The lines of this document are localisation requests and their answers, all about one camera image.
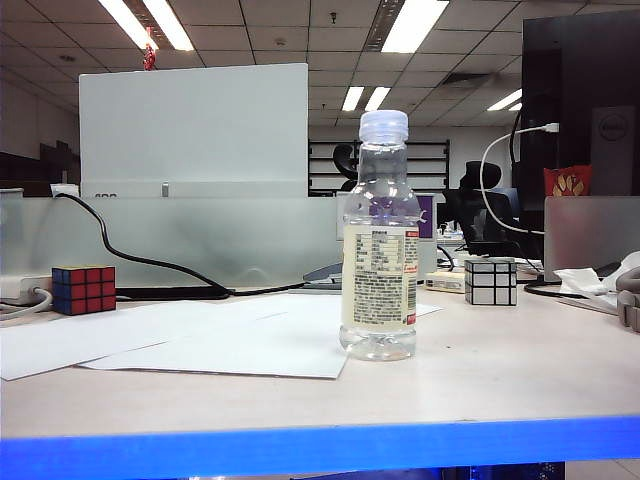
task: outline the white bottle cap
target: white bottle cap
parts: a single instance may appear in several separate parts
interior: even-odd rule
[[[405,141],[409,138],[409,119],[398,110],[374,110],[360,117],[360,140]]]

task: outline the fluorescent light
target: fluorescent light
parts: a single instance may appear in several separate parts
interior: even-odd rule
[[[153,18],[176,50],[193,50],[193,45],[167,0],[144,0]]]
[[[522,89],[516,90],[511,95],[507,95],[506,97],[504,97],[495,105],[491,105],[489,108],[487,108],[487,111],[494,112],[496,110],[502,110],[507,105],[511,105],[513,102],[518,100],[520,97],[522,97]]]
[[[415,52],[448,4],[442,0],[406,0],[382,51]]]
[[[358,105],[358,101],[360,100],[360,95],[362,95],[363,90],[364,87],[349,87],[347,98],[344,99],[344,105],[342,105],[342,110],[345,112],[354,111]]]
[[[389,90],[391,90],[389,87],[376,87],[376,89],[373,91],[373,94],[371,94],[369,103],[367,103],[367,106],[364,107],[364,109],[367,112],[377,110],[384,100],[384,97],[386,97],[387,93],[389,93]]]
[[[135,43],[138,48],[144,50],[147,46],[147,43],[153,47],[154,50],[158,49],[158,45],[154,42],[149,35],[147,35],[147,31],[140,24],[138,19],[135,17],[129,7],[127,7],[122,0],[98,0],[104,8],[111,14],[113,19],[118,22],[118,25],[122,27],[133,43]]]

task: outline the ceiling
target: ceiling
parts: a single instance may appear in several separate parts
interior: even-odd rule
[[[98,0],[1,3],[2,76],[49,102],[77,112],[78,75],[142,69],[142,52]],[[405,111],[414,126],[510,124],[514,112],[486,109],[520,87],[523,19],[640,8],[640,0],[451,0],[418,51],[399,54],[362,51],[379,0],[169,3],[196,50],[159,50],[159,69],[307,62],[309,124],[325,126],[358,124],[362,111],[340,110],[350,85],[392,87],[380,108]],[[496,75],[479,88],[439,86],[450,72]]]

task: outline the red decoration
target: red decoration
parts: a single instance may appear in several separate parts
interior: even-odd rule
[[[547,197],[589,195],[591,165],[574,165],[558,170],[544,169],[544,189]]]
[[[149,37],[149,41],[144,49],[144,61],[142,64],[145,70],[153,70],[156,64],[156,52],[153,51],[153,47],[151,46],[151,27],[147,27],[147,36]]]

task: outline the white partition board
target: white partition board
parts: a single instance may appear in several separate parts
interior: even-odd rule
[[[303,197],[307,65],[80,77],[82,195]]]

